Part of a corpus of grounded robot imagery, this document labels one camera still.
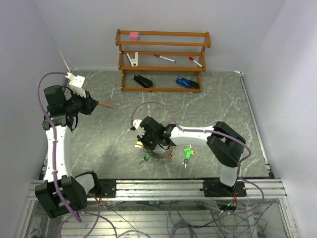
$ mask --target gray marble surface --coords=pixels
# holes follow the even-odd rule
[[[126,86],[138,87],[133,74],[151,79],[154,85],[172,86],[177,76],[195,79],[192,73],[131,72]],[[145,155],[134,146],[136,132],[130,131],[131,112],[142,102],[160,101],[171,108],[183,126],[214,125],[226,122],[241,134],[253,154],[242,165],[245,177],[267,176],[264,157],[256,135],[252,117],[238,75],[233,72],[205,72],[202,74],[202,93],[177,92],[121,92],[120,71],[75,71],[87,78],[85,89],[92,98],[111,104],[114,109],[96,107],[92,115],[79,115],[79,123],[72,137],[73,175],[95,171],[101,179],[159,179],[218,177],[221,166],[208,147],[193,146],[196,154],[184,169],[183,149],[177,146],[172,159],[150,159],[139,165]],[[163,125],[172,123],[170,114],[160,105],[142,106],[135,119],[150,115]]]

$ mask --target pink eraser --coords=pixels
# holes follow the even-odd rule
[[[140,39],[140,32],[138,31],[133,31],[130,32],[130,40],[139,40]]]

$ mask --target wooden shelf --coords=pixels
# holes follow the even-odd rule
[[[211,39],[209,32],[167,32],[167,31],[138,31],[140,35],[155,35],[155,36],[190,36],[190,37],[204,37],[203,43],[197,42],[159,42],[159,41],[122,41],[121,35],[128,35],[134,31],[122,31],[117,30],[115,36],[115,44],[119,46],[119,63],[118,68],[122,72],[121,77],[121,90],[122,91],[161,91],[161,92],[201,92],[201,72],[206,71],[205,62],[205,49],[210,48]],[[124,55],[134,54],[135,51],[124,51],[123,45],[151,45],[151,46],[198,46],[202,47],[200,52],[166,52],[166,51],[138,51],[140,55],[153,55],[158,54],[162,56],[199,56],[198,62],[203,65],[203,67],[181,67],[181,66],[142,66],[132,67],[125,65]],[[170,72],[196,72],[197,82],[200,86],[199,89],[186,89],[186,88],[133,88],[124,87],[124,77],[127,70],[133,71],[170,71]]]

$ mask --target white clip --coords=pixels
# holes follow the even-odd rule
[[[137,67],[138,66],[138,57],[139,57],[139,52],[135,53],[134,59],[131,59],[131,57],[129,56],[129,54],[127,53],[128,59],[131,63],[132,67]]]

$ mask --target wall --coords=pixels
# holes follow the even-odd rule
[[[66,72],[66,67],[33,1],[0,1],[1,238],[14,236],[46,154],[36,87],[53,70]],[[43,87],[64,82],[52,76]]]
[[[287,0],[245,72],[264,147],[302,237],[317,231],[317,1]]]
[[[35,0],[67,64],[117,70],[117,29],[211,34],[208,70],[244,71],[285,0]]]

